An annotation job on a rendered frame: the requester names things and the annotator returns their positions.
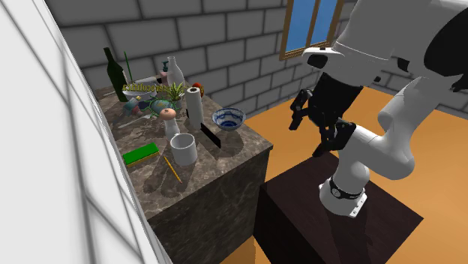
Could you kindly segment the wooden framed window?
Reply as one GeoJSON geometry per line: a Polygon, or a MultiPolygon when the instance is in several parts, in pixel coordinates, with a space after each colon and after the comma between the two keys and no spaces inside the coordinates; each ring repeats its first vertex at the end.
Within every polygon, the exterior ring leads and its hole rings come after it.
{"type": "Polygon", "coordinates": [[[309,47],[330,47],[344,0],[287,0],[280,60],[300,56],[309,47]]]}

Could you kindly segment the white glass bottle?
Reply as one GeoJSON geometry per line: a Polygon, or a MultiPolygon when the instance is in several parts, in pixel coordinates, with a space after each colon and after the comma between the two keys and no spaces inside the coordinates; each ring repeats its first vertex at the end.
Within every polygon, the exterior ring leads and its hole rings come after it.
{"type": "Polygon", "coordinates": [[[172,85],[185,85],[184,75],[177,65],[176,58],[174,56],[168,56],[168,70],[167,70],[167,82],[169,86],[172,85]]]}

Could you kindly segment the yellow pencil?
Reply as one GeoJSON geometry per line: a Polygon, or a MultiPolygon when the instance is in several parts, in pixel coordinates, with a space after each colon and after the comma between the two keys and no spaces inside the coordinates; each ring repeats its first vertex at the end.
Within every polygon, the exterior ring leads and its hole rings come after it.
{"type": "Polygon", "coordinates": [[[180,184],[182,184],[182,180],[180,179],[179,175],[177,174],[177,172],[175,171],[175,169],[173,168],[172,164],[169,162],[169,160],[167,159],[167,157],[163,156],[163,159],[166,161],[166,164],[167,166],[171,169],[173,175],[176,177],[176,179],[178,180],[178,182],[180,184]]]}

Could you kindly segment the dark robot stand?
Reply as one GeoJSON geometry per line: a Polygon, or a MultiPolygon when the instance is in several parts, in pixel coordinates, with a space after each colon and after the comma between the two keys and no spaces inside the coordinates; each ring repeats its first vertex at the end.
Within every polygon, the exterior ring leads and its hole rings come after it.
{"type": "Polygon", "coordinates": [[[332,214],[319,185],[337,166],[311,157],[261,185],[253,235],[271,264],[386,264],[422,222],[373,182],[357,217],[332,214]]]}

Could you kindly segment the thin green stick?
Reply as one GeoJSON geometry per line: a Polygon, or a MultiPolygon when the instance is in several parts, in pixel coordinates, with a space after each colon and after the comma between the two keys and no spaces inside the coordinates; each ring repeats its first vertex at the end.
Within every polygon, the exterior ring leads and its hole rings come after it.
{"type": "Polygon", "coordinates": [[[132,74],[131,74],[131,69],[130,69],[130,65],[129,65],[129,62],[128,62],[128,56],[127,56],[127,53],[124,51],[124,58],[125,58],[125,64],[127,66],[127,72],[128,72],[128,76],[130,77],[130,81],[127,82],[129,84],[133,83],[133,77],[132,77],[132,74]]]}

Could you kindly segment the green and yellow sponge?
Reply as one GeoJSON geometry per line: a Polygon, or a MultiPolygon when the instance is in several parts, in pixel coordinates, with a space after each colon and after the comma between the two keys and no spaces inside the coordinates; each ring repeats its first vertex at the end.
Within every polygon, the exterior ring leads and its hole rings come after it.
{"type": "Polygon", "coordinates": [[[122,155],[123,161],[126,167],[132,167],[138,163],[141,163],[148,158],[159,153],[158,147],[154,142],[144,145],[140,148],[134,149],[122,155]]]}

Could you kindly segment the green and blue round figure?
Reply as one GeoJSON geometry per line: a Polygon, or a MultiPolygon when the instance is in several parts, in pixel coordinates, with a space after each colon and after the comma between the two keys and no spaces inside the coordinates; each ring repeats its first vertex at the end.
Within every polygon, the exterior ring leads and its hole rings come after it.
{"type": "Polygon", "coordinates": [[[140,101],[138,107],[143,112],[144,116],[148,117],[148,119],[152,116],[158,117],[163,109],[176,109],[173,102],[156,97],[151,100],[140,101]]]}

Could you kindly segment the white shaker with orange top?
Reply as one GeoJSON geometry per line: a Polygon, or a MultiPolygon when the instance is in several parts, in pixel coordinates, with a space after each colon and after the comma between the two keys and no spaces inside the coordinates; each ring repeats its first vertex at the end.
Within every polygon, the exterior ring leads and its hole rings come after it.
{"type": "Polygon", "coordinates": [[[160,111],[159,117],[164,122],[166,138],[170,141],[175,135],[180,133],[176,122],[176,111],[172,108],[165,108],[160,111]]]}

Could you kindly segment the blue and white bowl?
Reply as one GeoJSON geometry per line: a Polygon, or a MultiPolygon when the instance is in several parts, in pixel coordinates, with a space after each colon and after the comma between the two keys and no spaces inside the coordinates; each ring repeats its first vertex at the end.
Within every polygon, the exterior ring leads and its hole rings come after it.
{"type": "Polygon", "coordinates": [[[246,114],[240,109],[226,107],[215,111],[211,119],[221,130],[234,131],[245,122],[246,114]]]}

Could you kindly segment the black knife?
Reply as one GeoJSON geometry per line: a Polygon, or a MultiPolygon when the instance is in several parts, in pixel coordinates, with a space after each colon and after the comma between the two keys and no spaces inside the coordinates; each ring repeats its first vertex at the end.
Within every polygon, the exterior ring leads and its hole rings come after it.
{"type": "Polygon", "coordinates": [[[203,123],[200,124],[200,130],[220,149],[221,140],[211,132],[203,123]]]}

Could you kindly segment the dark green wine bottle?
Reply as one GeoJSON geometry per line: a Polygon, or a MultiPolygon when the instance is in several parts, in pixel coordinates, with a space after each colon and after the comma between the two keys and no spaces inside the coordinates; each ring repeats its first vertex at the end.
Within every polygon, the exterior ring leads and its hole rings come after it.
{"type": "Polygon", "coordinates": [[[127,85],[123,68],[115,61],[109,47],[104,47],[106,59],[108,61],[106,72],[112,83],[112,86],[121,102],[128,102],[122,89],[127,85]]]}

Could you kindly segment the small green potted plant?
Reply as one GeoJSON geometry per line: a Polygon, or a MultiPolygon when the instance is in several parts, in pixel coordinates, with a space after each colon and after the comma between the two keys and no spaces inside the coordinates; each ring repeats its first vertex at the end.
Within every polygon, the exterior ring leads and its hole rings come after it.
{"type": "Polygon", "coordinates": [[[174,82],[172,85],[168,85],[166,87],[166,95],[176,109],[180,109],[182,107],[182,96],[184,93],[185,85],[183,82],[178,85],[174,82]]]}

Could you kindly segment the white paper towel roll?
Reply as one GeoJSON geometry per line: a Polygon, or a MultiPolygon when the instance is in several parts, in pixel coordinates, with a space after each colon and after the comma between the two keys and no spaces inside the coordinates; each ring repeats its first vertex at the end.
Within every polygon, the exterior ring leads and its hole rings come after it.
{"type": "Polygon", "coordinates": [[[200,90],[195,87],[188,88],[185,92],[185,98],[190,124],[199,130],[200,124],[203,123],[203,105],[200,90]]]}

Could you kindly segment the white mug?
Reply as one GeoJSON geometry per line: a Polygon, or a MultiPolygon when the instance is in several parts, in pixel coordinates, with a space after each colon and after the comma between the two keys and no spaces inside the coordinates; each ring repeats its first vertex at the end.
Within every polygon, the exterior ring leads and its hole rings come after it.
{"type": "Polygon", "coordinates": [[[189,133],[177,133],[170,140],[172,156],[179,166],[189,166],[197,160],[197,146],[195,138],[189,133]]]}

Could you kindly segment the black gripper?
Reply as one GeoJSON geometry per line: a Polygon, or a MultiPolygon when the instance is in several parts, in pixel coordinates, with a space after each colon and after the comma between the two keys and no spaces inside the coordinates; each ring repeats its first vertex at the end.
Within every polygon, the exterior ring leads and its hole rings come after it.
{"type": "Polygon", "coordinates": [[[356,124],[342,117],[362,89],[362,86],[347,85],[322,73],[313,91],[301,89],[296,95],[290,105],[292,121],[289,129],[295,131],[304,117],[319,127],[321,143],[312,154],[314,158],[346,146],[356,124]]]}

